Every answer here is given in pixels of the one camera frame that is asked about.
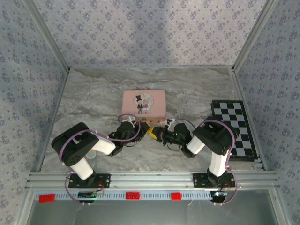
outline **metal corner post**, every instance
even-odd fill
[[[16,225],[27,225],[31,207],[34,201],[34,196],[36,195],[35,193],[36,192],[32,190],[24,191],[24,199],[19,207],[19,211],[17,212]]]
[[[249,119],[249,125],[250,125],[250,129],[251,129],[251,133],[253,134],[253,141],[254,141],[254,144],[256,146],[256,149],[258,150],[258,154],[259,154],[259,157],[261,159],[262,165],[263,165],[265,170],[268,170],[268,165],[267,165],[266,159],[263,155],[263,150],[262,150],[262,147],[261,147],[258,135],[257,135],[255,124],[253,122],[251,112],[250,112],[250,109],[249,109],[249,106],[248,106],[248,102],[247,102],[246,96],[244,94],[244,91],[243,91],[242,85],[240,83],[240,80],[239,80],[238,76],[236,75],[236,73],[233,72],[233,71],[230,72],[230,76],[232,77],[233,84],[235,86],[235,89],[237,90],[238,98],[244,102],[244,106],[245,106],[247,116],[248,116],[248,119]]]
[[[63,56],[60,48],[58,47],[56,41],[52,33],[50,32],[46,22],[44,21],[40,11],[38,10],[34,0],[23,0],[24,5],[28,9],[29,13],[31,14],[32,20],[36,23],[37,27],[39,28],[40,32],[44,36],[45,41],[47,42],[50,50],[53,52],[54,56],[56,57],[58,63],[63,68],[64,72],[68,74],[69,66],[68,63]]]
[[[290,217],[290,213],[288,212],[285,200],[283,198],[282,191],[280,189],[273,188],[269,190],[269,194],[278,223],[280,225],[292,225],[293,223]]]
[[[67,79],[68,79],[68,74],[62,79],[62,84],[61,84],[58,96],[56,97],[57,102],[56,102],[56,106],[55,106],[55,108],[52,112],[52,118],[51,118],[51,121],[50,121],[47,136],[46,136],[46,139],[45,139],[45,141],[44,141],[44,143],[43,143],[43,145],[42,145],[42,147],[39,151],[40,158],[38,159],[38,162],[34,166],[33,171],[41,171],[41,169],[42,169],[44,156],[45,156],[45,153],[46,153],[46,150],[47,150],[48,143],[50,141],[50,136],[51,136],[51,133],[52,133],[52,130],[53,130],[55,118],[56,118],[56,115],[57,115],[57,112],[58,112],[58,109],[59,109],[59,106],[60,106],[61,98],[62,98],[64,89],[65,89],[65,86],[66,86],[66,83],[67,83]]]
[[[233,64],[233,70],[235,73],[239,71],[240,67],[242,66],[243,62],[248,56],[252,46],[254,45],[259,34],[261,33],[265,24],[267,23],[268,18],[273,12],[273,9],[275,8],[277,2],[278,0],[267,0],[264,4],[254,26],[252,27],[252,30],[250,31],[242,49],[240,50],[238,57],[236,58]]]

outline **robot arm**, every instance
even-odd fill
[[[138,142],[145,136],[149,126],[147,123],[141,123],[140,126],[140,131],[137,134],[139,125],[134,125],[131,118],[128,118],[121,123],[116,132],[109,135],[109,138],[111,139],[109,140],[108,138],[94,135],[92,131],[89,130],[88,126],[81,122],[61,135],[55,137],[51,146],[59,155],[63,145],[69,138],[77,133],[86,131],[73,138],[66,145],[61,156],[61,160],[66,166],[70,167],[80,177],[80,179],[86,180],[89,177],[93,177],[92,175],[95,172],[90,167],[84,156],[90,150],[99,151],[108,156],[115,156],[122,151],[123,145],[130,142]],[[131,137],[134,136],[135,138],[130,141],[118,141],[131,139]]]
[[[212,151],[211,163],[207,171],[208,179],[212,184],[217,185],[227,173],[225,166],[228,150],[233,140],[235,141],[239,135],[238,131],[233,127],[227,126],[225,128],[222,124],[219,120],[208,117],[193,131],[194,136],[192,137],[184,123],[177,124],[174,127],[174,131],[169,131],[168,125],[149,129],[147,123],[141,123],[141,128],[138,132],[138,125],[134,125],[128,119],[121,123],[116,132],[109,135],[109,140],[108,138],[94,135],[84,123],[79,123],[57,136],[51,145],[60,154],[63,145],[70,137],[78,132],[88,131],[72,139],[66,145],[61,157],[63,163],[69,166],[80,179],[86,180],[87,183],[93,182],[95,175],[94,170],[84,158],[89,150],[96,150],[105,155],[114,156],[122,151],[123,145],[140,141],[147,132],[157,141],[163,142],[164,146],[167,143],[181,146],[181,151],[188,158],[194,158],[204,146],[207,146]]]
[[[184,123],[177,124],[174,127],[174,132],[169,131],[166,125],[164,128],[151,128],[148,133],[157,141],[163,142],[164,146],[166,143],[182,146],[181,151],[188,158],[194,158],[207,146],[212,151],[207,173],[209,181],[214,185],[220,183],[227,174],[228,150],[239,135],[238,130],[211,116],[196,127],[193,131],[193,137]]]

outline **cartoon couple illustration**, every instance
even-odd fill
[[[147,113],[147,111],[150,109],[149,107],[149,101],[145,100],[144,105],[143,105],[143,100],[141,99],[140,95],[136,96],[136,102],[137,102],[137,109],[138,109],[138,114],[142,114],[143,110],[145,111],[145,113]]]

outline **red block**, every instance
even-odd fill
[[[39,203],[49,203],[54,201],[55,201],[55,194],[40,195],[38,199]]]
[[[140,193],[139,192],[126,192],[126,199],[127,200],[139,200]]]
[[[179,200],[181,200],[181,193],[180,192],[171,193],[171,200],[172,201],[179,201]]]

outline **pink box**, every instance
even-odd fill
[[[126,90],[123,93],[122,114],[130,113],[147,122],[166,119],[164,90]]]

